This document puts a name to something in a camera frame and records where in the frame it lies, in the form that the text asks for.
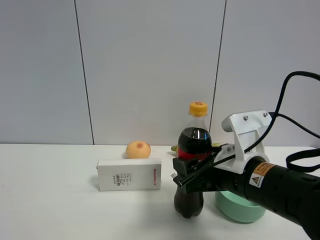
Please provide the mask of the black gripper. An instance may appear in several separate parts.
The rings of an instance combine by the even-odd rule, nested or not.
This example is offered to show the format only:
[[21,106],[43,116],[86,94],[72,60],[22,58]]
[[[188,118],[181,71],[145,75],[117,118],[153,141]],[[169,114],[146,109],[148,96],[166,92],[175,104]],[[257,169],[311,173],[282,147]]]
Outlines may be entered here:
[[193,154],[177,147],[177,157],[172,160],[176,171],[173,182],[186,194],[229,191],[246,199],[250,161],[242,174],[222,170],[215,166],[230,160],[231,157],[214,162],[219,151],[220,147],[211,147],[207,153]]

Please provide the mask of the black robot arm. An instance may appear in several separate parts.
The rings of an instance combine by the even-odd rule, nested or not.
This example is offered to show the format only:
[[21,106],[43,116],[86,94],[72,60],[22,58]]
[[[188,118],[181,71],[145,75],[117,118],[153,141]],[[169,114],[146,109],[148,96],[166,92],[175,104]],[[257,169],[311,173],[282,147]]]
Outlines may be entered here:
[[312,240],[320,238],[320,168],[299,166],[294,161],[315,158],[318,148],[293,153],[286,167],[267,161],[261,152],[235,154],[233,144],[215,147],[202,161],[174,158],[173,181],[185,194],[229,191],[300,225]]

